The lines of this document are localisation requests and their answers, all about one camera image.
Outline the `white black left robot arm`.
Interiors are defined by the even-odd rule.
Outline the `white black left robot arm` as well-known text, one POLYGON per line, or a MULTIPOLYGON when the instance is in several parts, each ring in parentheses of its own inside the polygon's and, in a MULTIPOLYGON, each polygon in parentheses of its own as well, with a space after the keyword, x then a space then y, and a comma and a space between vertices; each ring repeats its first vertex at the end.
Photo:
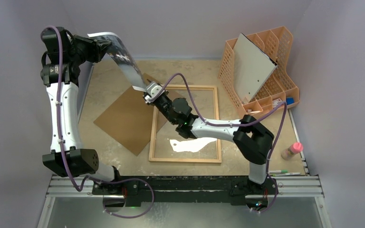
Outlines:
POLYGON ((94 149, 85 149, 78 127, 77 98, 80 65, 98 63, 112 42, 72 35, 63 27, 48 26, 40 34, 47 50, 43 53, 40 73, 48 94, 52 141, 50 152, 42 156, 45 167, 60 177, 68 177, 77 191, 75 177, 104 182, 110 194, 118 194, 123 187, 116 177, 116 169, 99 161, 94 149))

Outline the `brown cardboard backing board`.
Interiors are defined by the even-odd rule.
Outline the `brown cardboard backing board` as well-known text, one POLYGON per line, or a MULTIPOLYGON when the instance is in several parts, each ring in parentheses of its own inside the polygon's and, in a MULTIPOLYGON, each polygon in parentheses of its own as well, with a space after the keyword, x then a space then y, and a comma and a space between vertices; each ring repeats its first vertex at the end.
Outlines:
POLYGON ((154 110, 144 103, 143 92, 130 86, 94 124, 137 156, 151 140, 154 110))

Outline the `printed street photo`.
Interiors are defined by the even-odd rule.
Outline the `printed street photo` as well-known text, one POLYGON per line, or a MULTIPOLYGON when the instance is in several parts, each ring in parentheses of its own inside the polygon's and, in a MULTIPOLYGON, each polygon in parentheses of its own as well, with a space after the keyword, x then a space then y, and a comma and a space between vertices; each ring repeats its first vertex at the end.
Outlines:
POLYGON ((110 41, 111 44, 106 48, 106 54, 119 66, 134 90, 146 91, 143 74, 117 34, 113 32, 98 32, 87 34, 87 36, 98 41, 110 41))

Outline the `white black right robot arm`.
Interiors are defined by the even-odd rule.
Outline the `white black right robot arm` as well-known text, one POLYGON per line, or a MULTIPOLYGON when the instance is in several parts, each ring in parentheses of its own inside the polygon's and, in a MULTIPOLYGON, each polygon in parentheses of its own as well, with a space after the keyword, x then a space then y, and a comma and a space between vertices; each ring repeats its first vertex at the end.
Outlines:
POLYGON ((185 139, 215 138, 235 143, 243 157, 249 161, 248 188, 260 193, 266 188, 267 158, 273 145, 274 134, 256 118, 245 115, 242 119, 203 121, 192 113, 185 98, 170 100, 163 93, 154 101, 144 95, 147 104, 154 105, 166 119, 176 125, 176 132, 185 139))

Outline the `light wooden picture frame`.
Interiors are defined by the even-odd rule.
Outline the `light wooden picture frame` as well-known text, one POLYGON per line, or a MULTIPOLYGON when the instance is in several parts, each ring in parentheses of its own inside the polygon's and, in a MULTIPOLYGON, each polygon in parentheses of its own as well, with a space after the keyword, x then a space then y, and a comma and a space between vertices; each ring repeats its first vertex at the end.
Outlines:
POLYGON ((222 162, 221 141, 214 136, 196 136, 207 125, 198 116, 189 94, 174 95, 186 90, 185 85, 168 85, 166 106, 154 107, 150 162, 215 163, 222 162))

